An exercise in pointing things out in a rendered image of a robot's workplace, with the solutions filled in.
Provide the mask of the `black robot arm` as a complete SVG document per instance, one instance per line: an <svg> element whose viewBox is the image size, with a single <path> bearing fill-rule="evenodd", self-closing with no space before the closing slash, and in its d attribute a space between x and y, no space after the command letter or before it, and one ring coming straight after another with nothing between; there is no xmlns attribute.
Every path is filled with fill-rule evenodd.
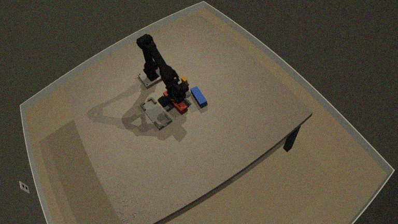
<svg viewBox="0 0 398 224"><path fill-rule="evenodd" d="M177 104L181 103L186 97L186 91L178 84L180 80L176 71L165 63L161 54L158 52L152 36L145 34L138 38L136 43L143 50L146 61L143 70L149 80L153 81L159 77L155 72L155 70L159 68L162 81L165 83L167 89L172 92L170 98L174 99Z"/></svg>

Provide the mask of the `blue rectangular block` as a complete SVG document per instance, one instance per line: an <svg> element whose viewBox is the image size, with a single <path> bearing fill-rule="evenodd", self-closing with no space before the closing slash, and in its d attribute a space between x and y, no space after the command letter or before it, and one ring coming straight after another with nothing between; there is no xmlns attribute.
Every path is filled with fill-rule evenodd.
<svg viewBox="0 0 398 224"><path fill-rule="evenodd" d="M191 93L194 96L195 100L199 104L200 108L207 105L206 99L204 98L204 96L202 95L201 91L199 90L199 88L197 86L190 90L191 90Z"/></svg>

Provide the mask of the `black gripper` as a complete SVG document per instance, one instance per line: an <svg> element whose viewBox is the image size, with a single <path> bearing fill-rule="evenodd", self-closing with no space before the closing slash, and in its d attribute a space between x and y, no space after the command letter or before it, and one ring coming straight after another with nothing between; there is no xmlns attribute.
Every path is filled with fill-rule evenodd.
<svg viewBox="0 0 398 224"><path fill-rule="evenodd" d="M181 82L179 85L180 85L186 92L189 90L189 87L188 87L184 82ZM166 89L167 89L167 87L166 87ZM161 97L158 99L158 102L159 102L163 107L166 107L166 106L169 105L169 104L171 104L171 105L173 106L172 101L171 101L171 98L170 98L170 94L172 94L171 90L168 90L168 89L167 89L167 93L168 93L168 95L167 95L166 97L161 96Z"/></svg>

